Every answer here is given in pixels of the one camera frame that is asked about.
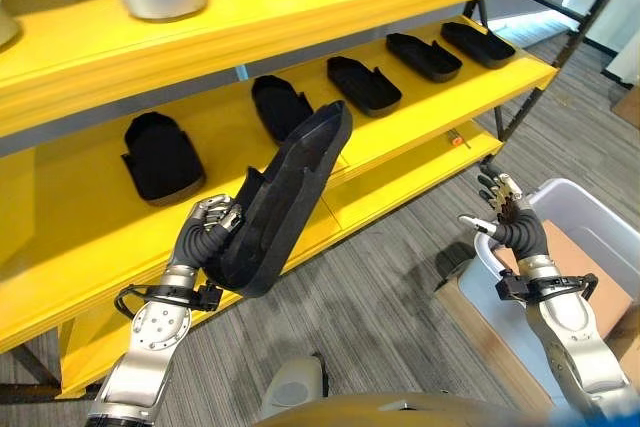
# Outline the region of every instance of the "black clamp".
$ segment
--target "black clamp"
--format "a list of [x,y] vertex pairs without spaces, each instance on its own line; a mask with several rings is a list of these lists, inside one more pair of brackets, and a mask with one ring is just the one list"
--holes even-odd
[[187,287],[175,285],[129,285],[120,291],[114,304],[116,309],[130,319],[135,314],[127,307],[124,298],[127,295],[134,295],[145,302],[161,302],[179,307],[186,307],[191,310],[201,310],[212,312],[220,305],[223,290],[211,282],[206,282],[194,291]]
[[[544,302],[558,295],[576,292],[582,292],[582,297],[585,300],[589,300],[598,285],[598,277],[594,274],[529,279],[524,275],[515,275],[511,269],[505,269],[500,272],[500,275],[502,280],[496,284],[500,300],[518,300],[534,304]],[[555,291],[542,294],[547,289],[554,289]]]

